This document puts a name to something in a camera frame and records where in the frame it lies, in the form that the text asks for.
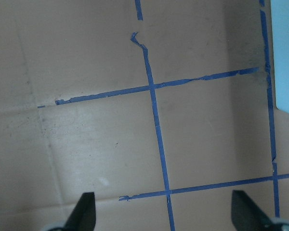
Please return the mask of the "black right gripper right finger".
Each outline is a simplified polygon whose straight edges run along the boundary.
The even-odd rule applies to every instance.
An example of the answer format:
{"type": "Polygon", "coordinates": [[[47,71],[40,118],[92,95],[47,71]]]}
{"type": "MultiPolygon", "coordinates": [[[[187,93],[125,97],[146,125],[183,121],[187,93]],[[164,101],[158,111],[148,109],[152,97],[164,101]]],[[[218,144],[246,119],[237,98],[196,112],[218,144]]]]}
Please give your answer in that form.
{"type": "Polygon", "coordinates": [[[231,221],[237,231],[270,231],[270,218],[242,190],[233,190],[231,221]]]}

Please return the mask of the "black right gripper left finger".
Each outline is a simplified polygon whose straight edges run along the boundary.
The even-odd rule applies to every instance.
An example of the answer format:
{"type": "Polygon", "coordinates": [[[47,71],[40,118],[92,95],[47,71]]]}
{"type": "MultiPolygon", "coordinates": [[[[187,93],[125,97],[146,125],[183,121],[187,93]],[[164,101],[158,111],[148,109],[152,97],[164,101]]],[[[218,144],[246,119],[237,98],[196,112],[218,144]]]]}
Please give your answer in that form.
{"type": "Polygon", "coordinates": [[[63,226],[64,231],[93,231],[96,225],[94,192],[84,192],[63,226]]]}

